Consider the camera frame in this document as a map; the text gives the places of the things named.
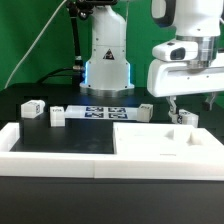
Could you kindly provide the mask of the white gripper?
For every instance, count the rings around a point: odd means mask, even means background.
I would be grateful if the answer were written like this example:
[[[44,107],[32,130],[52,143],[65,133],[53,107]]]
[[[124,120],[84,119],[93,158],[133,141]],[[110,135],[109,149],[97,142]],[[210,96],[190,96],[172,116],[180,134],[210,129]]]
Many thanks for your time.
[[[203,69],[189,69],[186,62],[155,59],[149,66],[147,89],[154,97],[167,97],[172,114],[177,113],[175,96],[212,92],[203,102],[203,109],[211,111],[216,92],[224,91],[224,54],[218,54],[211,66]]]

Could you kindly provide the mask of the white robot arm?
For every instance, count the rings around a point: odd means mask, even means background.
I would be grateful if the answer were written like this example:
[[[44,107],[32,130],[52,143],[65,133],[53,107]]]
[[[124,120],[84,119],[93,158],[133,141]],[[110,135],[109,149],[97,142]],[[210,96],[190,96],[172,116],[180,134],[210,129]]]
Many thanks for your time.
[[[115,0],[83,0],[93,12],[92,55],[81,89],[93,94],[131,91],[126,60],[126,21],[111,5]],[[175,37],[152,49],[147,90],[165,97],[173,114],[179,95],[208,93],[210,109],[224,91],[224,52],[218,50],[224,0],[151,0],[151,17],[161,28],[173,27]]]

